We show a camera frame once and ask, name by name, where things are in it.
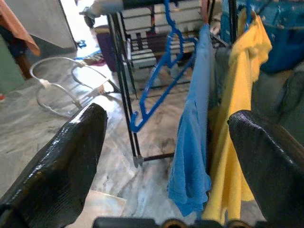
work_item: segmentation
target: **yellow shirt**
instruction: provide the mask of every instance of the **yellow shirt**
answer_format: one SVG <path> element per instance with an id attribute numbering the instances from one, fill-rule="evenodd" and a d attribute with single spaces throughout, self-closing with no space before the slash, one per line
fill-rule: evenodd
<path id="1" fill-rule="evenodd" d="M 251 25 L 244 33 L 245 22 L 246 12 L 243 11 L 238 21 L 239 38 L 231 51 L 229 76 L 213 131 L 212 189 L 202 215 L 202 219 L 222 224 L 226 210 L 229 220 L 240 219 L 241 201 L 254 199 L 238 162 L 227 120 L 236 111 L 251 110 L 252 84 L 258 80 L 260 66 L 268 60 L 272 48 L 259 16 L 253 15 Z"/>

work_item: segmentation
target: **clothes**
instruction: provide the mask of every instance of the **clothes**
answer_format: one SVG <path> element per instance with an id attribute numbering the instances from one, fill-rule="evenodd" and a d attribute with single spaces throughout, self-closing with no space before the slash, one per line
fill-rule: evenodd
<path id="1" fill-rule="evenodd" d="M 177 144 L 169 177 L 168 194 L 183 216 L 202 211 L 208 200 L 210 177 L 206 174 L 206 127 L 210 66 L 213 48 L 209 25 L 199 33 L 196 62 L 185 109 L 180 118 Z"/>
<path id="2" fill-rule="evenodd" d="M 224 223 L 240 219 L 241 200 L 253 200 L 253 195 L 241 171 L 238 157 L 229 136 L 228 118 L 238 110 L 251 109 L 252 84 L 258 79 L 260 65 L 267 61 L 271 43 L 259 16 L 244 33 L 246 13 L 239 18 L 238 34 L 229 59 L 229 77 L 223 94 L 217 122 L 213 131 L 211 149 L 212 189 L 202 219 Z"/>
<path id="3" fill-rule="evenodd" d="M 40 50 L 35 41 L 25 30 L 4 0 L 0 0 L 0 25 L 11 31 L 15 38 L 24 40 L 34 55 L 38 56 L 40 54 Z"/>

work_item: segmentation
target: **blue towel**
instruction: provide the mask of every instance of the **blue towel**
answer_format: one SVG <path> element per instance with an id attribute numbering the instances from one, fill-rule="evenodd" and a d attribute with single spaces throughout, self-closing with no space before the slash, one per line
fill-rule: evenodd
<path id="1" fill-rule="evenodd" d="M 181 115 L 167 191 L 183 216 L 202 211 L 211 180 L 206 173 L 206 134 L 213 48 L 209 25 L 199 33 L 195 67 Z"/>

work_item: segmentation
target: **blue plastic hanger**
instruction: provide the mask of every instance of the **blue plastic hanger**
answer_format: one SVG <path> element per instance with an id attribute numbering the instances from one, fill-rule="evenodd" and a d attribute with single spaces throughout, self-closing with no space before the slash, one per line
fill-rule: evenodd
<path id="1" fill-rule="evenodd" d="M 251 0 L 247 0 L 246 15 L 247 15 L 247 19 L 246 19 L 246 24 L 245 24 L 245 31 L 247 31 L 249 29 L 249 25 L 252 20 L 252 18 L 251 18 Z"/>
<path id="2" fill-rule="evenodd" d="M 142 93 L 142 97 L 139 101 L 139 105 L 140 105 L 140 110 L 142 113 L 142 120 L 138 123 L 138 125 L 136 125 L 136 120 L 137 117 L 139 115 L 138 112 L 134 112 L 131 116 L 131 122 L 130 122 L 130 128 L 133 132 L 138 132 L 143 126 L 144 124 L 149 120 L 149 118 L 153 115 L 153 113 L 155 112 L 155 110 L 158 108 L 158 106 L 160 106 L 160 104 L 164 101 L 164 99 L 166 98 L 166 96 L 169 94 L 169 92 L 171 91 L 171 89 L 175 86 L 175 84 L 177 83 L 177 81 L 183 76 L 184 72 L 187 70 L 187 68 L 189 68 L 191 66 L 191 64 L 194 61 L 195 58 L 195 53 L 196 53 L 196 44 L 197 44 L 197 40 L 195 38 L 184 38 L 181 31 L 179 31 L 176 27 L 175 27 L 175 21 L 173 21 L 170 17 L 170 7 L 169 7 L 169 0 L 164 0 L 164 5 L 165 5 L 165 9 L 166 9 L 166 19 L 168 24 L 171 26 L 171 33 L 168 35 L 167 38 L 167 42 L 166 42 L 166 52 L 165 54 L 161 57 L 159 63 L 153 68 L 152 72 L 151 72 L 151 76 L 148 80 L 148 83 Z M 176 59 L 172 62 L 171 61 L 171 42 L 174 38 L 174 36 L 177 35 L 179 40 L 180 40 L 180 53 L 177 55 Z M 184 51 L 184 47 L 183 47 L 183 43 L 184 42 L 193 42 L 194 43 L 194 53 L 192 54 L 191 58 L 189 59 L 189 61 L 187 62 L 186 66 L 183 68 L 183 70 L 179 73 L 179 75 L 174 79 L 174 81 L 168 86 L 168 88 L 166 89 L 166 91 L 161 95 L 161 97 L 156 101 L 156 103 L 153 105 L 153 107 L 147 111 L 146 107 L 145 107 L 145 100 L 149 94 L 149 90 L 152 87 L 154 80 L 156 79 L 156 77 L 159 74 L 160 69 L 164 66 L 167 65 L 169 68 L 172 68 L 175 64 L 178 63 L 178 61 L 180 61 L 184 55 L 183 51 Z"/>

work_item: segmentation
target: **marble floor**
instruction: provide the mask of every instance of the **marble floor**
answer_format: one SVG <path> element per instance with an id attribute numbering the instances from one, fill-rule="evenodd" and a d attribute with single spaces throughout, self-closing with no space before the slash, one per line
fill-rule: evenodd
<path id="1" fill-rule="evenodd" d="M 44 78 L 61 78 L 56 70 L 64 69 L 63 66 L 49 67 L 52 71 L 46 70 L 45 67 L 40 69 Z M 111 76 L 107 66 L 98 70 L 106 76 Z M 61 78 L 61 81 L 69 84 L 64 78 Z M 138 134 L 143 156 L 174 151 L 178 122 L 188 86 L 189 84 L 184 84 L 174 87 Z M 54 115 L 37 104 L 35 93 L 39 87 L 37 80 L 30 79 L 18 90 L 8 94 L 4 103 L 0 103 L 0 196 L 37 151 L 67 121 L 66 118 Z M 161 93 L 162 90 L 153 90 L 151 98 L 148 99 L 148 106 L 153 104 Z M 57 96 L 57 93 L 50 92 L 45 97 L 54 100 Z M 103 150 L 90 191 L 93 192 L 93 198 L 99 199 L 100 207 L 103 207 L 97 213 L 100 212 L 100 216 L 109 216 L 109 211 L 112 210 L 113 216 L 154 218 L 157 223 L 169 218 L 180 218 L 188 224 L 193 223 L 194 214 L 183 218 L 174 203 L 168 199 L 166 187 L 171 158 L 146 162 L 142 167 L 135 168 L 120 94 L 101 95 L 93 102 L 101 105 L 108 114 Z M 133 108 L 138 109 L 138 101 L 134 97 Z M 115 203 L 110 205 L 113 204 L 116 209 L 110 208 L 109 204 L 105 203 L 105 196 L 98 193 L 115 197 Z M 92 210 L 96 209 L 96 205 L 92 205 L 92 197 L 88 200 L 88 204 L 90 203 Z M 263 219 L 255 202 L 244 203 L 242 219 L 250 224 Z"/>

